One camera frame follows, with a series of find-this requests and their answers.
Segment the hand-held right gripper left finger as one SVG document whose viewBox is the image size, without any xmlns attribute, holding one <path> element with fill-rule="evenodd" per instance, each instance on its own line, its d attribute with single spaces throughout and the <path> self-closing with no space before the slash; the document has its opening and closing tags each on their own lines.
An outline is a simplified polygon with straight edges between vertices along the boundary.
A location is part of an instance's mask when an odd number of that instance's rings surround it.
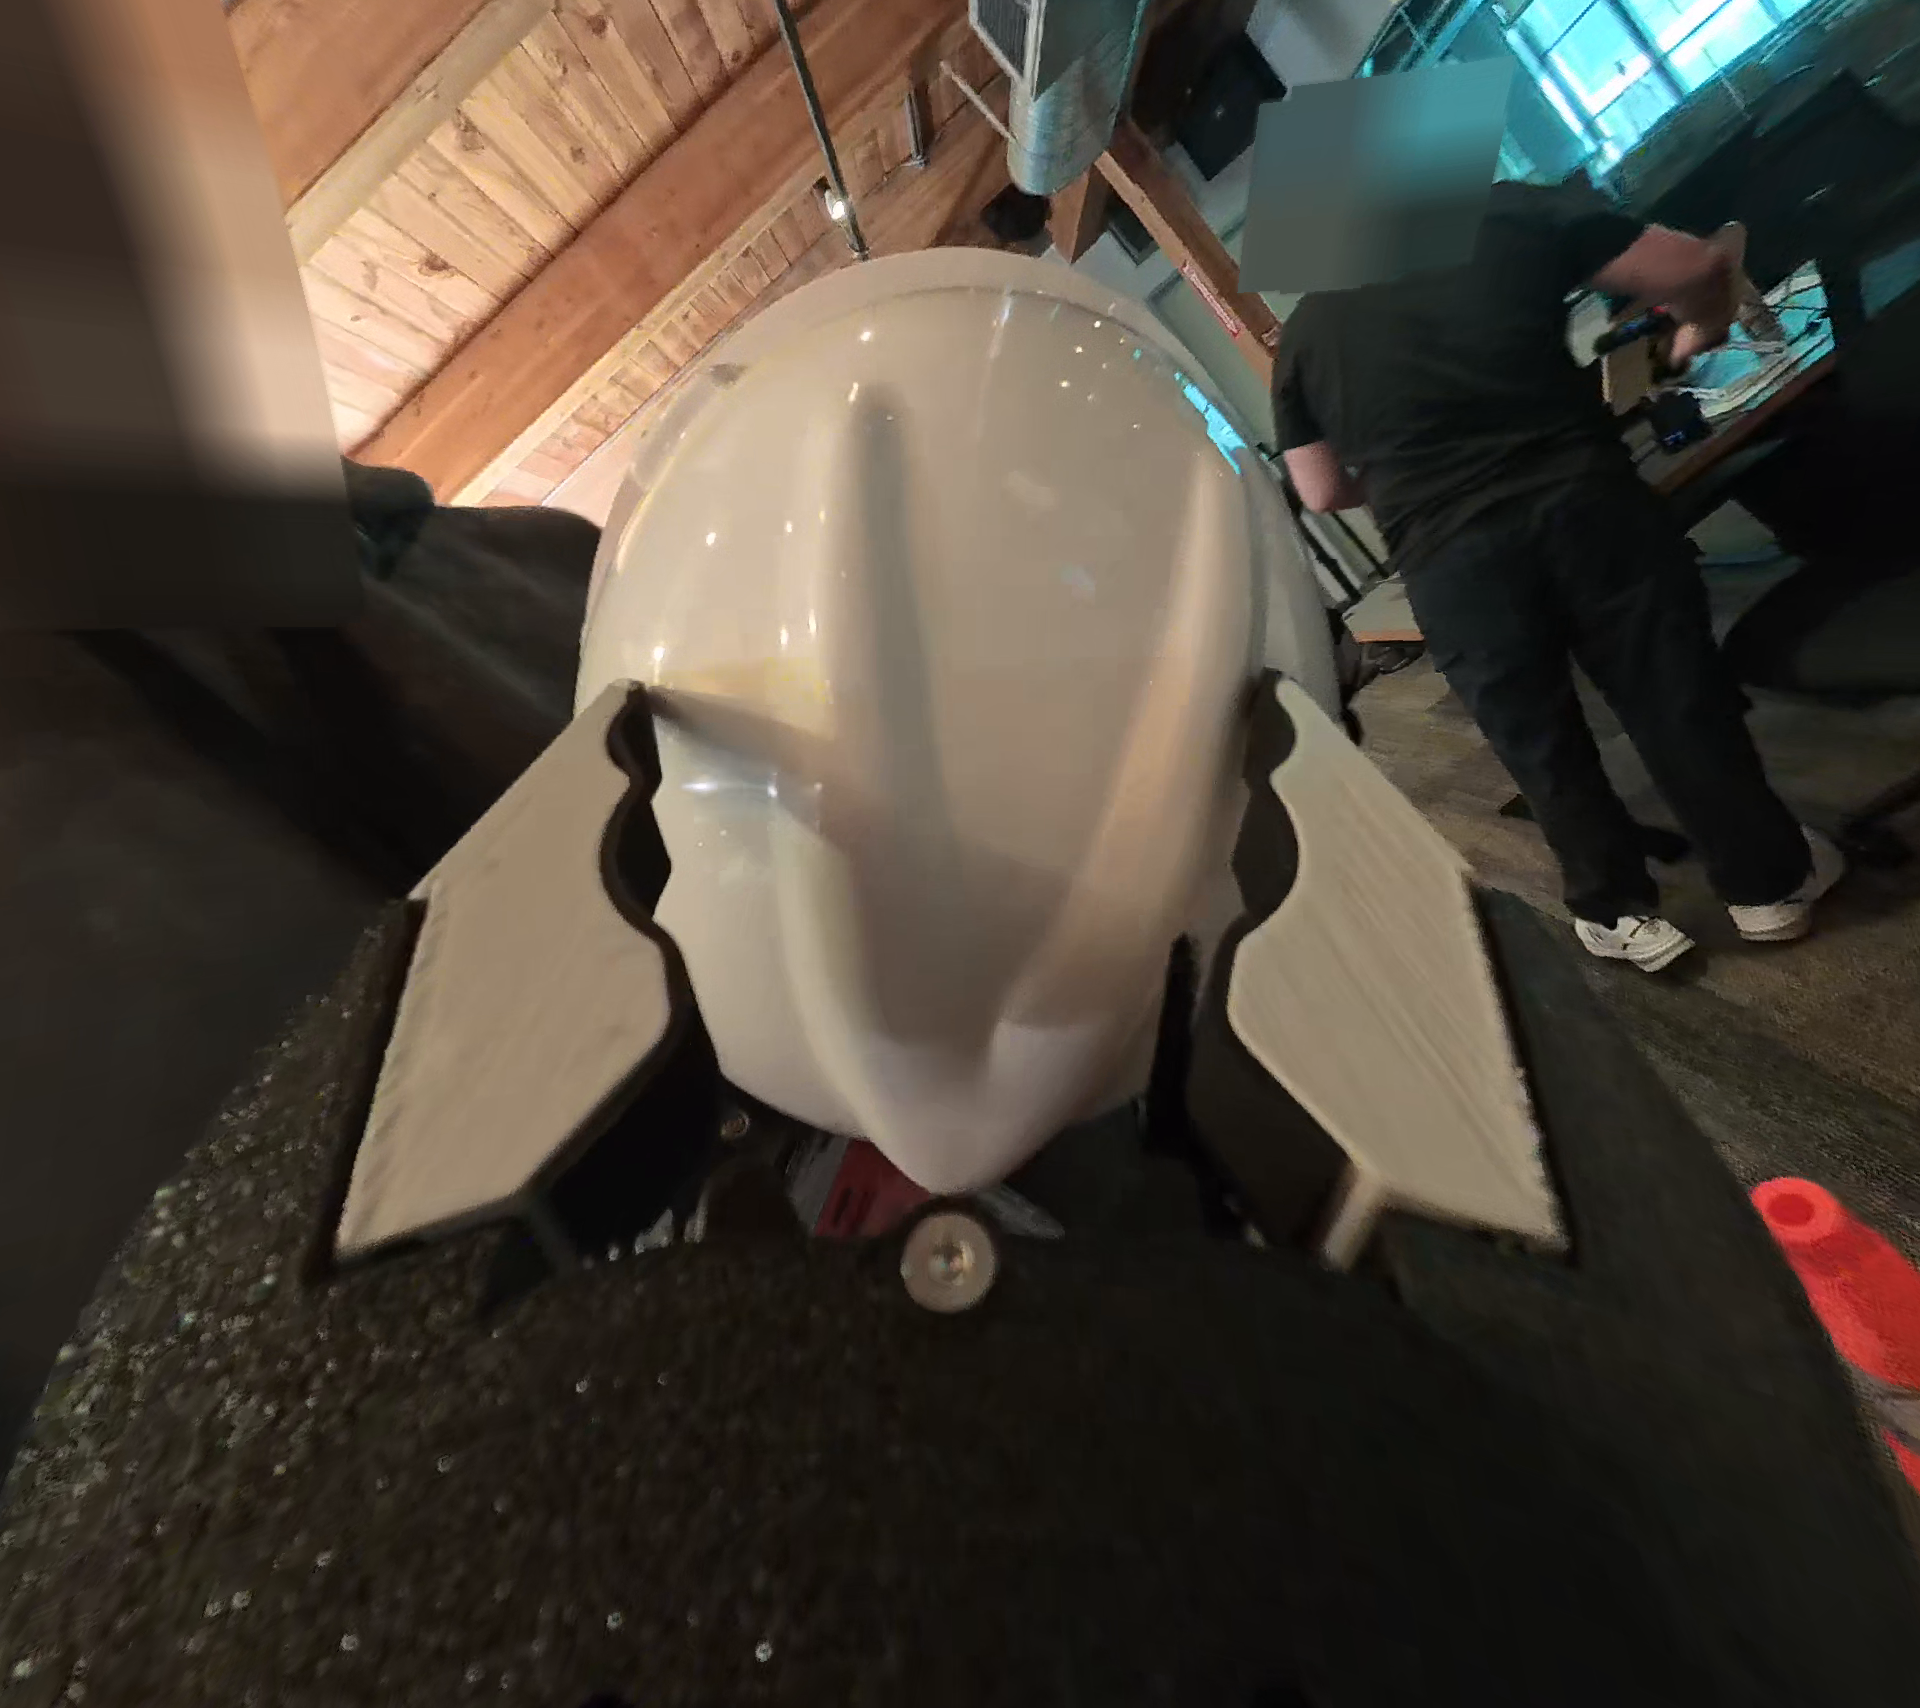
<svg viewBox="0 0 1920 1708">
<path fill-rule="evenodd" d="M 612 856 L 658 838 L 646 687 L 573 713 L 411 887 L 415 932 L 331 1231 L 335 1259 L 493 1224 L 545 1253 L 564 1174 L 637 1096 L 688 1014 L 654 905 Z"/>
</svg>

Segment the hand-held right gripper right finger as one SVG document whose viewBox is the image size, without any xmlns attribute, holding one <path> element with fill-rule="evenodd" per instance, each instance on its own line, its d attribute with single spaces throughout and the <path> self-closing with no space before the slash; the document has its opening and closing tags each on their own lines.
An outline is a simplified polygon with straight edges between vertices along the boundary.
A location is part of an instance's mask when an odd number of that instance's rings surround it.
<svg viewBox="0 0 1920 1708">
<path fill-rule="evenodd" d="M 1252 803 L 1275 803 L 1294 877 L 1253 905 L 1225 1028 L 1340 1155 L 1308 1246 L 1349 1267 L 1386 1216 L 1570 1248 L 1468 864 L 1291 678 Z"/>
</svg>

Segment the white hard hat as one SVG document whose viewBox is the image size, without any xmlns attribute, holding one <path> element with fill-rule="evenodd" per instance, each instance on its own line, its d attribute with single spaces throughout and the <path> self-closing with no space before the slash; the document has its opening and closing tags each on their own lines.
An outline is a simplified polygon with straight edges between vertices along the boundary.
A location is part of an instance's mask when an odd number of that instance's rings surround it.
<svg viewBox="0 0 1920 1708">
<path fill-rule="evenodd" d="M 688 376 L 601 527 L 577 705 L 646 689 L 720 1071 L 944 1195 L 1140 1085 L 1177 940 L 1235 914 L 1265 671 L 1341 723 L 1294 514 L 1183 348 L 935 247 Z"/>
</svg>

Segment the orange traffic cone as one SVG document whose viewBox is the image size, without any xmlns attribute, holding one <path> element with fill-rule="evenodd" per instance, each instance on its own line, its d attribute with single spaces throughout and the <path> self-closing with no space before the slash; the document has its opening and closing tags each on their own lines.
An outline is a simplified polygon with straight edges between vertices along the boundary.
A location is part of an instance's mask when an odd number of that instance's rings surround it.
<svg viewBox="0 0 1920 1708">
<path fill-rule="evenodd" d="M 1748 1198 L 1918 1490 L 1918 1269 L 1819 1183 L 1780 1176 Z"/>
</svg>

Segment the black ceiling pipe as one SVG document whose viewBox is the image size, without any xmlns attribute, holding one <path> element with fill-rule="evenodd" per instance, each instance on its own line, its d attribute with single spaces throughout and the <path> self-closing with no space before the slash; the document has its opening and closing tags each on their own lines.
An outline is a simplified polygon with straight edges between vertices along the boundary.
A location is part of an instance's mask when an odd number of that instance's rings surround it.
<svg viewBox="0 0 1920 1708">
<path fill-rule="evenodd" d="M 803 38 L 801 38 L 797 16 L 793 13 L 790 0 L 767 0 L 767 1 L 774 11 L 780 45 L 783 50 L 783 56 L 791 69 L 795 85 L 799 88 L 806 119 L 808 119 L 814 144 L 818 148 L 819 160 L 824 164 L 824 175 L 828 183 L 825 199 L 824 199 L 828 225 L 840 232 L 842 239 L 845 241 L 845 246 L 849 247 L 855 259 L 869 259 L 872 249 L 853 203 L 852 183 L 847 180 L 833 134 L 829 130 L 822 96 L 814 82 L 814 73 L 803 50 Z"/>
</svg>

